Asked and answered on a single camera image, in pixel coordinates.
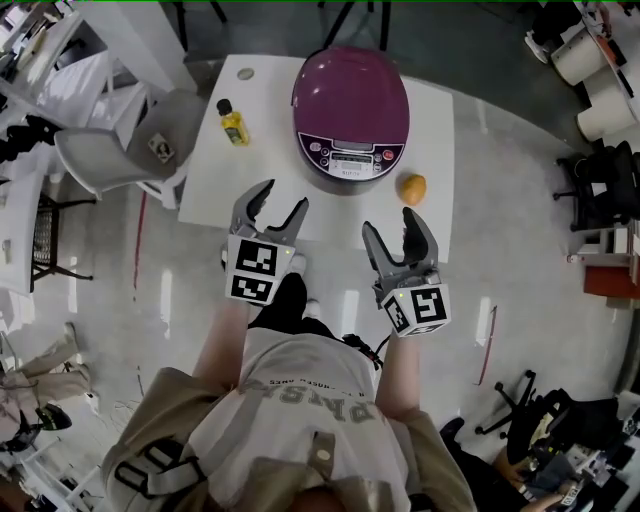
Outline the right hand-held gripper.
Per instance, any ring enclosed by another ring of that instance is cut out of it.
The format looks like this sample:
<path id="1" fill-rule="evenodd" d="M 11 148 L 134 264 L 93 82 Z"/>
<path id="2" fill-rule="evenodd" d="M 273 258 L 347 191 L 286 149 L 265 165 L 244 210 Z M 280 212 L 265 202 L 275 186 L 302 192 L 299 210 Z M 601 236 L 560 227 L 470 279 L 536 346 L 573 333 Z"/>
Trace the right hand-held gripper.
<path id="1" fill-rule="evenodd" d="M 422 217 L 402 209 L 402 263 L 395 261 L 378 230 L 365 221 L 362 239 L 372 268 L 378 308 L 400 338 L 435 332 L 451 322 L 450 293 L 438 269 L 438 244 Z"/>

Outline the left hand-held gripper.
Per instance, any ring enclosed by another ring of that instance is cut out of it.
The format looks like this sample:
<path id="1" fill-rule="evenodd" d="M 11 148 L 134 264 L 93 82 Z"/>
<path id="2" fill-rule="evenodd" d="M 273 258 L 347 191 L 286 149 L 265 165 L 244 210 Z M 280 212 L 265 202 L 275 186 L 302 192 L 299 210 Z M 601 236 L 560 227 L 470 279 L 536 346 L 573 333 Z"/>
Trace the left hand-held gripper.
<path id="1" fill-rule="evenodd" d="M 264 180 L 246 191 L 234 203 L 231 233 L 226 242 L 225 296 L 266 306 L 272 303 L 282 279 L 296 253 L 293 246 L 309 208 L 309 200 L 298 201 L 280 226 L 268 226 L 263 235 L 269 239 L 241 236 L 256 231 L 261 212 L 274 179 Z"/>

